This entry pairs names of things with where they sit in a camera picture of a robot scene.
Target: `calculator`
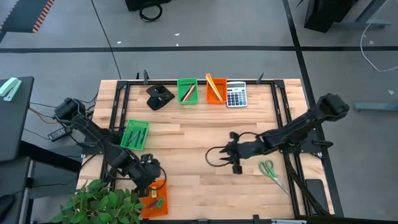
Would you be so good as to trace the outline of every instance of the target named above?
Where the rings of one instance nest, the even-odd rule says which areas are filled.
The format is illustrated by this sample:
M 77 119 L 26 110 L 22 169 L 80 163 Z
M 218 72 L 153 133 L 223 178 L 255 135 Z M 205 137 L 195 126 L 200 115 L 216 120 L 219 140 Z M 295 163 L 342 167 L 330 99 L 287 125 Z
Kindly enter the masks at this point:
M 248 105 L 245 82 L 228 82 L 227 89 L 227 107 L 244 107 Z

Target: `scissor blade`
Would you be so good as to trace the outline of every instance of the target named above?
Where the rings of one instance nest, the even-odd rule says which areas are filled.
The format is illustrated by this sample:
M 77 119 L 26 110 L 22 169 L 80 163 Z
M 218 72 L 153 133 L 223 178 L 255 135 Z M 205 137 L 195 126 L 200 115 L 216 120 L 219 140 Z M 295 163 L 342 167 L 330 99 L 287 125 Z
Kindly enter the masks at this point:
M 285 186 L 282 184 L 282 182 L 277 178 L 274 177 L 274 181 L 281 187 L 281 189 L 287 193 L 287 195 L 290 195 L 289 191 L 285 188 Z

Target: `scissors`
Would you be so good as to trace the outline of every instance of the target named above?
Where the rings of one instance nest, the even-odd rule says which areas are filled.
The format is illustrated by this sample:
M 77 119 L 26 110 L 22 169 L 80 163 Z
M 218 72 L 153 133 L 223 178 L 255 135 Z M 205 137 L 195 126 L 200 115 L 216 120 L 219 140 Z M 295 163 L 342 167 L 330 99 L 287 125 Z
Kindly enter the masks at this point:
M 275 174 L 274 171 L 274 163 L 270 160 L 267 161 L 261 161 L 259 162 L 259 168 L 262 174 L 269 176 L 272 180 L 274 180 L 281 189 L 286 192 L 288 195 L 289 191 L 285 188 L 285 186 L 282 184 L 282 182 L 278 179 L 278 177 Z

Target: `desk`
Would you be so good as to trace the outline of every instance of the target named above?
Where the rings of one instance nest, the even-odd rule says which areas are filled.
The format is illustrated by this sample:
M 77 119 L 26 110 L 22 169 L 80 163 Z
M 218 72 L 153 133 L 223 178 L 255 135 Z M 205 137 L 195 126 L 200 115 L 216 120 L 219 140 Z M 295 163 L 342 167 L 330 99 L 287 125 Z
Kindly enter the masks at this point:
M 296 118 L 307 110 L 301 82 L 284 80 L 284 83 L 292 117 Z M 109 127 L 116 84 L 117 80 L 103 80 L 99 88 L 93 121 L 102 128 Z M 273 160 L 275 172 L 284 185 L 288 185 L 282 154 L 275 152 L 241 160 L 242 175 L 233 175 L 231 166 L 211 167 L 205 162 L 206 150 L 224 146 L 229 141 L 230 131 L 261 133 L 278 128 L 270 87 L 247 85 L 248 107 L 232 109 L 225 105 L 207 104 L 206 86 L 199 85 L 198 104 L 180 105 L 177 100 L 172 100 L 158 111 L 152 111 L 146 105 L 148 87 L 134 85 L 130 89 L 126 121 L 138 119 L 150 122 L 145 151 L 134 152 L 138 155 L 152 153 L 167 173 L 169 214 L 155 219 L 252 219 L 253 214 L 259 214 L 260 218 L 294 218 L 290 197 L 258 169 L 259 161 Z M 175 85 L 166 87 L 177 94 Z M 279 91 L 278 95 L 279 104 L 283 105 Z M 117 115 L 115 123 L 119 124 L 120 119 Z M 243 141 L 252 139 L 250 135 L 242 137 Z M 209 154 L 213 163 L 217 163 L 218 158 L 220 154 L 217 152 Z M 310 154 L 302 154 L 301 160 L 306 179 L 323 181 L 328 206 L 333 213 L 321 160 Z M 78 188 L 87 180 L 100 178 L 102 161 L 103 156 L 97 155 L 82 168 Z M 116 181 L 116 188 L 134 187 L 130 180 Z M 296 192 L 300 212 L 304 214 L 298 187 Z
M 0 196 L 15 194 L 16 200 L 4 223 L 17 223 L 21 212 L 26 187 L 32 187 L 33 180 L 27 177 L 30 160 L 78 172 L 81 164 L 71 158 L 42 149 L 31 143 L 21 141 L 30 96 L 33 89 L 33 77 L 20 77 L 22 81 L 11 102 L 0 98 Z M 7 80 L 0 80 L 0 86 Z M 33 199 L 29 198 L 28 215 L 30 218 Z

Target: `white cable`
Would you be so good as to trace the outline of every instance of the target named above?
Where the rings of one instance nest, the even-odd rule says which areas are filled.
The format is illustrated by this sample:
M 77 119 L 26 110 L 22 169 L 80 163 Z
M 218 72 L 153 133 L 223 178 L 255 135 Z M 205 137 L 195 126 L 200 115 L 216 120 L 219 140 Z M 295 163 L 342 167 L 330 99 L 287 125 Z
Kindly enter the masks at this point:
M 384 8 L 384 6 L 386 5 L 386 3 L 387 3 L 388 1 L 389 1 L 389 0 L 385 1 L 385 3 L 379 8 L 379 10 L 377 10 L 377 12 L 375 13 L 374 18 L 371 19 L 372 22 L 370 22 L 369 25 L 366 27 L 366 29 L 363 31 L 362 36 L 361 36 L 361 43 L 359 44 L 359 45 L 361 46 L 361 52 L 362 52 L 363 57 L 364 57 L 364 58 L 369 62 L 369 64 L 372 65 L 372 67 L 373 67 L 374 69 L 376 69 L 376 71 L 378 71 L 378 72 L 389 72 L 389 71 L 392 71 L 392 70 L 398 68 L 398 66 L 396 66 L 396 67 L 394 67 L 394 68 L 389 68 L 389 69 L 386 69 L 386 70 L 380 70 L 380 69 L 378 69 L 375 65 L 373 65 L 373 63 L 367 58 L 367 56 L 366 56 L 365 53 L 363 52 L 362 42 L 363 42 L 363 36 L 365 35 L 366 31 L 367 31 L 368 28 L 372 25 L 373 21 L 375 21 L 375 20 L 377 19 L 377 17 L 379 16 L 379 14 L 380 14 L 380 12 L 381 12 L 381 9 Z

